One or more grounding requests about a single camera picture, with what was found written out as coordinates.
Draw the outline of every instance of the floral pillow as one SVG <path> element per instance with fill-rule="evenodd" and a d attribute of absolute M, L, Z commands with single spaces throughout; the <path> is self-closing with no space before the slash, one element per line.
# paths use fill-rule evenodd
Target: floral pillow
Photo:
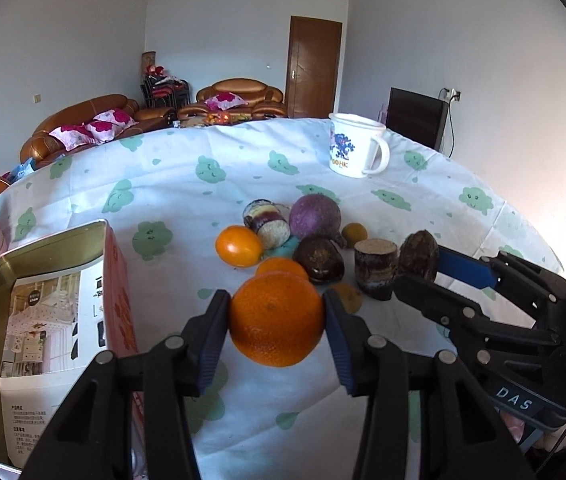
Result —
<path fill-rule="evenodd" d="M 229 110 L 237 106 L 246 105 L 248 102 L 239 95 L 232 92 L 221 92 L 214 97 L 210 97 L 205 101 L 205 104 L 210 110 Z"/>
<path fill-rule="evenodd" d="M 130 114 L 118 108 L 113 108 L 112 110 L 98 114 L 94 117 L 93 121 L 105 121 L 106 123 L 118 124 L 122 126 L 124 130 L 138 124 Z"/>
<path fill-rule="evenodd" d="M 110 123 L 108 121 L 92 121 L 85 125 L 87 131 L 98 141 L 99 144 L 108 142 L 116 137 L 120 132 L 125 130 L 125 126 L 117 123 Z"/>
<path fill-rule="evenodd" d="M 49 134 L 60 140 L 68 152 L 84 144 L 99 144 L 85 126 L 59 126 Z"/>

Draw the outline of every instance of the brown leather sofa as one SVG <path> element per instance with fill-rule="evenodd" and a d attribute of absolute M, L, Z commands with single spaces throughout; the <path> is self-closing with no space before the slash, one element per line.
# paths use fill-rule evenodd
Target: brown leather sofa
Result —
<path fill-rule="evenodd" d="M 232 92 L 248 104 L 229 110 L 211 111 L 205 100 L 214 97 L 220 92 Z M 273 86 L 268 86 L 255 79 L 237 77 L 225 79 L 211 86 L 199 90 L 196 94 L 196 102 L 183 106 L 178 110 L 178 118 L 182 121 L 188 117 L 205 117 L 209 114 L 227 114 L 230 116 L 249 116 L 253 120 L 261 120 L 269 117 L 287 117 L 287 107 L 283 104 L 283 93 Z"/>
<path fill-rule="evenodd" d="M 138 103 L 133 99 L 128 99 L 121 94 L 110 94 L 83 101 L 77 105 L 65 108 L 49 116 L 40 123 L 36 131 L 23 144 L 20 149 L 20 161 L 25 162 L 29 157 L 34 158 L 36 168 L 42 168 L 54 162 L 62 153 L 73 155 L 82 152 L 96 144 L 84 144 L 71 151 L 67 151 L 63 143 L 50 136 L 49 133 L 59 126 L 72 126 L 74 124 L 84 124 L 91 121 L 95 115 L 106 112 L 112 108 L 119 108 L 131 115 L 138 122 L 122 131 L 116 138 L 124 139 L 134 135 L 151 132 L 167 128 L 176 117 L 174 108 L 150 108 L 139 110 Z"/>

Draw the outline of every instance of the white tablecloth with green clouds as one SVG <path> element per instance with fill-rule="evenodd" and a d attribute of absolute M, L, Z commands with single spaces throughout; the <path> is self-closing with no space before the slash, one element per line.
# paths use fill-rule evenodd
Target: white tablecloth with green clouds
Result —
<path fill-rule="evenodd" d="M 130 301 L 141 351 L 189 317 L 212 292 L 237 290 L 253 269 L 233 269 L 214 252 L 227 225 L 242 223 L 251 200 L 293 204 L 323 193 L 339 202 L 343 224 L 401 244 L 429 230 L 471 256 L 499 249 L 560 271 L 537 231 L 484 182 L 440 153 L 387 132 L 391 158 L 378 176 L 354 179 L 328 168 L 330 122 L 271 120 L 204 129 L 169 128 L 111 142 L 58 160 L 0 195 L 0 227 L 10 248 L 107 219 L 128 263 Z M 294 243 L 275 251 L 290 254 Z M 353 255 L 345 252 L 354 284 Z M 439 276 L 478 301 L 489 316 L 530 319 L 489 291 Z M 441 326 L 393 300 L 366 299 L 359 314 L 373 333 L 406 351 L 452 348 Z M 300 364 L 268 368 L 243 357 L 228 337 L 213 385 L 188 401 L 205 480 L 346 480 L 351 477 L 365 399 L 339 386 L 326 337 Z M 412 418 L 409 478 L 416 478 L 418 424 Z"/>

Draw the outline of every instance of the white wall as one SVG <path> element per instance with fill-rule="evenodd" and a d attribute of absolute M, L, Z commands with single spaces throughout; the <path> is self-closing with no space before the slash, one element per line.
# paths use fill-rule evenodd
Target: white wall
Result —
<path fill-rule="evenodd" d="M 139 96 L 146 1 L 0 0 L 0 174 L 52 113 Z"/>
<path fill-rule="evenodd" d="M 231 77 L 285 91 L 291 16 L 342 22 L 342 65 L 348 0 L 150 0 L 145 47 L 156 51 L 157 64 L 189 82 L 192 97 Z"/>
<path fill-rule="evenodd" d="M 526 215 L 566 267 L 560 1 L 350 0 L 348 23 L 340 111 L 375 118 L 391 86 L 461 90 L 453 159 Z"/>

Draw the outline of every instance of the orange fruit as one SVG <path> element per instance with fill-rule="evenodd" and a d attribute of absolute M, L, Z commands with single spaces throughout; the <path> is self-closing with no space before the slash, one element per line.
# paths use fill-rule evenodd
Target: orange fruit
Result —
<path fill-rule="evenodd" d="M 347 224 L 340 232 L 348 243 L 348 249 L 353 249 L 356 242 L 367 240 L 367 229 L 365 226 L 356 222 Z"/>
<path fill-rule="evenodd" d="M 330 286 L 335 290 L 343 304 L 345 312 L 348 314 L 355 314 L 363 306 L 363 293 L 347 283 L 339 282 Z"/>
<path fill-rule="evenodd" d="M 233 267 L 256 265 L 263 255 L 263 244 L 256 233 L 243 225 L 230 225 L 221 231 L 215 243 L 216 253 Z"/>
<path fill-rule="evenodd" d="M 256 268 L 256 275 L 263 274 L 264 272 L 271 272 L 272 270 L 282 270 L 283 272 L 291 272 L 292 274 L 296 274 L 305 280 L 310 279 L 303 269 L 301 264 L 296 263 L 294 260 L 290 260 L 289 258 L 283 258 L 281 256 L 274 256 L 272 258 L 268 258 L 264 262 L 261 262 L 260 265 Z"/>
<path fill-rule="evenodd" d="M 243 283 L 230 303 L 230 335 L 239 351 L 265 366 L 292 366 L 320 341 L 325 318 L 314 286 L 273 270 Z"/>

